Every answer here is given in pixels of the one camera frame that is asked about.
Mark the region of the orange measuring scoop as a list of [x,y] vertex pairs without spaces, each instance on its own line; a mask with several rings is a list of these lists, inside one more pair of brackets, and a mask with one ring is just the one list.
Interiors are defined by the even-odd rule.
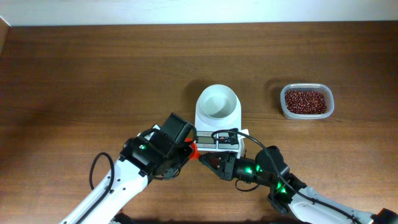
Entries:
[[183,145],[183,158],[186,160],[199,159],[200,153],[198,152],[198,146],[195,141],[190,138],[186,138]]

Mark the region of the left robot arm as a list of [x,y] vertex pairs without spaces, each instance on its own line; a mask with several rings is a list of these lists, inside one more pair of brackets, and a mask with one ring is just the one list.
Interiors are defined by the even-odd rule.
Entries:
[[110,223],[120,209],[153,180],[171,180],[194,153],[196,128],[175,113],[163,125],[154,125],[129,138],[117,160],[109,159],[110,170],[90,194],[62,223]]

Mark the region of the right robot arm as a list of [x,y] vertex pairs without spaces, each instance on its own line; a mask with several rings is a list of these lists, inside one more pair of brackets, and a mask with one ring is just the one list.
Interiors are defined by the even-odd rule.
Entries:
[[305,223],[397,223],[397,213],[383,208],[377,214],[362,212],[330,200],[302,182],[278,147],[258,152],[255,159],[233,152],[209,152],[199,161],[223,180],[241,180],[270,188],[267,196],[274,209]]

